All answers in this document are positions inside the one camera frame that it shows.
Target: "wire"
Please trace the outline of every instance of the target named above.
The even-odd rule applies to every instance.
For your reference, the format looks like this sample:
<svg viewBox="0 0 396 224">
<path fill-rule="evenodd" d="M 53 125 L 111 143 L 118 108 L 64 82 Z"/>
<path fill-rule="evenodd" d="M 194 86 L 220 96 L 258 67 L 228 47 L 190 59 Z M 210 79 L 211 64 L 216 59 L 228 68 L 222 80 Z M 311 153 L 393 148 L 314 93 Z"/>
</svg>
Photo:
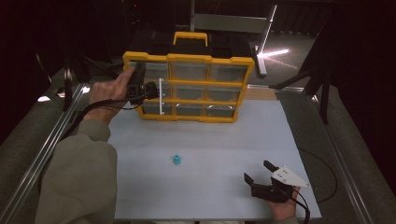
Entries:
<svg viewBox="0 0 396 224">
<path fill-rule="evenodd" d="M 219 9 L 219 5 L 220 5 L 220 1 L 221 1 L 221 0 L 219 0 L 219 1 L 218 1 L 218 5 L 216 6 L 215 13 L 213 13 L 213 14 L 216 14 L 216 13 L 218 13 L 218 9 Z"/>
<path fill-rule="evenodd" d="M 72 126 L 66 131 L 66 133 L 64 133 L 64 136 L 61 138 L 61 141 L 64 140 L 66 137 L 68 137 L 79 125 L 79 123 L 82 121 L 82 119 L 84 118 L 84 116 L 90 112 L 91 110 L 97 108 L 97 107 L 110 107 L 113 104 L 117 104 L 117 103 L 125 103 L 128 101 L 135 101 L 135 100 L 141 100 L 141 99 L 145 99 L 146 96 L 151 94 L 151 90 L 146 92 L 143 95 L 134 97 L 134 98 L 127 98 L 127 99 L 120 99 L 120 100 L 104 100 L 104 101 L 98 101 L 95 102 L 93 104 L 88 105 L 87 107 L 85 107 L 85 109 L 78 114 L 78 117 L 76 118 L 76 120 L 73 122 Z"/>
<path fill-rule="evenodd" d="M 104 106 L 99 106 L 99 107 L 102 107 L 102 108 L 115 108 L 115 109 L 121 109 L 121 110 L 135 110 L 135 109 L 137 109 L 139 106 L 141 106 L 141 105 L 137 105 L 137 106 L 135 106 L 135 107 L 128 107 L 128 108 L 119 107 L 119 106 L 112 106 L 112 105 L 104 105 Z"/>
<path fill-rule="evenodd" d="M 309 211 L 309 208 L 307 206 L 303 205 L 302 203 L 300 203 L 299 201 L 293 199 L 292 197 L 290 197 L 290 199 L 292 201 L 294 201 L 295 203 L 297 203 L 298 205 L 300 205 L 305 210 L 304 224 L 308 224 L 309 223 L 309 218 L 311 217 L 311 211 Z"/>
<path fill-rule="evenodd" d="M 332 172 L 332 176 L 333 176 L 333 178 L 334 178 L 334 185 L 335 185 L 334 190 L 332 191 L 332 194 L 331 194 L 330 196 L 328 196 L 328 197 L 326 197 L 326 198 L 324 198 L 324 199 L 322 199 L 322 200 L 317 201 L 317 203 L 323 203 L 323 202 L 326 202 L 326 201 L 330 200 L 330 199 L 335 195 L 335 193 L 336 193 L 337 190 L 338 190 L 338 180 L 337 180 L 337 176 L 335 175 L 334 170 L 333 170 L 332 167 L 331 167 L 325 160 L 323 160 L 321 157 L 315 155 L 315 154 L 312 153 L 312 152 L 309 152 L 309 151 L 307 151 L 307 150 L 304 150 L 304 149 L 302 149 L 302 148 L 299 148 L 299 147 L 297 147 L 297 148 L 298 148 L 299 150 L 301 150 L 301 151 L 303 151 L 303 152 L 306 152 L 306 153 L 308 153 L 309 155 L 311 155 L 311 156 L 317 158 L 317 159 L 320 160 L 321 162 L 323 162 L 323 164 L 325 164 L 325 165 L 329 168 L 329 170 Z"/>
<path fill-rule="evenodd" d="M 212 5 L 210 6 L 210 8 L 207 10 L 206 14 L 209 13 L 210 9 L 212 9 L 212 7 L 216 4 L 216 1 L 213 1 Z"/>
<path fill-rule="evenodd" d="M 305 203 L 305 206 L 309 209 L 308 203 L 306 202 L 306 200 L 305 200 L 305 198 L 303 197 L 303 195 L 302 195 L 299 191 L 297 191 L 297 190 L 295 190 L 295 189 L 293 189 L 293 191 L 296 191 L 296 192 L 298 193 L 298 195 L 300 195 L 300 197 L 303 199 L 303 201 L 304 201 L 304 203 Z"/>
</svg>

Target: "person's right hand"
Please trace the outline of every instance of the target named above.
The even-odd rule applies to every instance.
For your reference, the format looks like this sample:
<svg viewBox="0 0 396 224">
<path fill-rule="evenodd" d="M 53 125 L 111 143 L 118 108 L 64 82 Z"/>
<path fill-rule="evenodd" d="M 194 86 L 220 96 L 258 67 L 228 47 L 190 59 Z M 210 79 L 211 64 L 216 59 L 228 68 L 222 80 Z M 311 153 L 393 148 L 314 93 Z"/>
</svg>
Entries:
<svg viewBox="0 0 396 224">
<path fill-rule="evenodd" d="M 300 187 L 293 188 L 295 189 L 295 191 L 293 192 L 293 198 L 297 199 Z M 282 221 L 296 216 L 296 203 L 292 200 L 288 200 L 285 203 L 268 202 L 268 205 L 270 206 L 274 214 L 274 221 Z"/>
<path fill-rule="evenodd" d="M 118 100 L 125 98 L 127 92 L 127 84 L 131 79 L 133 68 L 128 68 L 120 74 L 116 80 L 108 82 L 97 82 L 93 84 L 90 90 L 90 104 L 104 100 Z M 114 107 L 98 107 L 89 111 L 84 119 L 97 119 L 105 123 L 110 121 L 119 113 L 120 109 L 126 104 L 119 103 L 111 106 Z"/>
</svg>

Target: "white table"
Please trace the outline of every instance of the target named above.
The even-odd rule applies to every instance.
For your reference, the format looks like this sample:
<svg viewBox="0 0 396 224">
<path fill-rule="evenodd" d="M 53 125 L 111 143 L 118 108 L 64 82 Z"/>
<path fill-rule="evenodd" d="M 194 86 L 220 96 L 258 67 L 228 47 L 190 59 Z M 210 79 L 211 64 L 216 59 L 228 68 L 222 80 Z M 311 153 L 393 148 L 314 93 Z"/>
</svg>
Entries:
<svg viewBox="0 0 396 224">
<path fill-rule="evenodd" d="M 121 111 L 109 143 L 118 151 L 115 218 L 258 220 L 271 218 L 250 196 L 244 173 L 268 185 L 264 160 L 288 166 L 309 182 L 279 101 L 245 100 L 235 123 L 142 120 Z M 173 156 L 181 164 L 173 164 Z M 301 189 L 311 217 L 321 217 L 312 189 Z M 304 217 L 298 206 L 297 217 Z"/>
</svg>

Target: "person's left hand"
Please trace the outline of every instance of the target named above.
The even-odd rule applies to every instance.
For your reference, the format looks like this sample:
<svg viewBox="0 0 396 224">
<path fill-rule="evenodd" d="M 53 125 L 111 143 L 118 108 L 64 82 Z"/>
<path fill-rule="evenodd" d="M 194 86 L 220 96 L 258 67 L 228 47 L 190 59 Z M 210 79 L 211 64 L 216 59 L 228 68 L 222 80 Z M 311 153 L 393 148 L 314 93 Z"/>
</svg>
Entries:
<svg viewBox="0 0 396 224">
<path fill-rule="evenodd" d="M 109 99 L 118 100 L 125 98 L 127 84 L 133 72 L 133 68 L 128 68 L 114 81 L 94 83 L 90 91 L 90 104 Z M 126 102 L 110 105 L 112 107 L 95 108 L 89 111 L 84 116 L 84 119 L 98 119 L 108 124 L 125 104 Z"/>
</svg>

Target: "finger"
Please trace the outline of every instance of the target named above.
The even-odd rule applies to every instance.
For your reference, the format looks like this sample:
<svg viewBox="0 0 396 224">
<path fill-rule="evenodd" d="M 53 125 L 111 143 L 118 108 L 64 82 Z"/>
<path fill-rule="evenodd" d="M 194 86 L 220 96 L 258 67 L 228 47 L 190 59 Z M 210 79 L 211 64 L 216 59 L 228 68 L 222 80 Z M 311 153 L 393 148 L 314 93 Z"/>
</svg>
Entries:
<svg viewBox="0 0 396 224">
<path fill-rule="evenodd" d="M 298 192 L 300 191 L 300 187 L 293 187 L 294 191 L 293 191 L 293 198 L 296 199 L 298 196 Z"/>
<path fill-rule="evenodd" d="M 117 77 L 116 82 L 121 86 L 126 86 L 131 79 L 133 73 L 134 69 L 132 67 L 129 67 Z"/>
</svg>

